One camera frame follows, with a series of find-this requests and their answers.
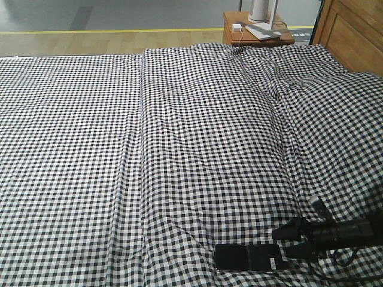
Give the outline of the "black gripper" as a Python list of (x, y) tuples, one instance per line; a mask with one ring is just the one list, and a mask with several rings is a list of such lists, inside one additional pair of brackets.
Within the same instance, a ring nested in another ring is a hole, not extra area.
[(304, 218), (296, 217), (288, 223), (272, 231), (274, 240), (301, 241), (302, 236), (306, 241), (298, 245), (284, 248), (287, 258), (294, 259), (318, 259), (315, 247), (314, 231), (321, 227), (321, 222), (309, 222)]

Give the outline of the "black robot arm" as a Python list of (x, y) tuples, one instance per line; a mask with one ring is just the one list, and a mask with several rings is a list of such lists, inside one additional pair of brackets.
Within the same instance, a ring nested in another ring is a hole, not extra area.
[(274, 240), (299, 241), (302, 236), (306, 238), (303, 243), (285, 248), (287, 257), (313, 260), (330, 250), (382, 246), (381, 207), (363, 218), (336, 222), (319, 196), (312, 196), (309, 202), (323, 221), (295, 217), (272, 231)]

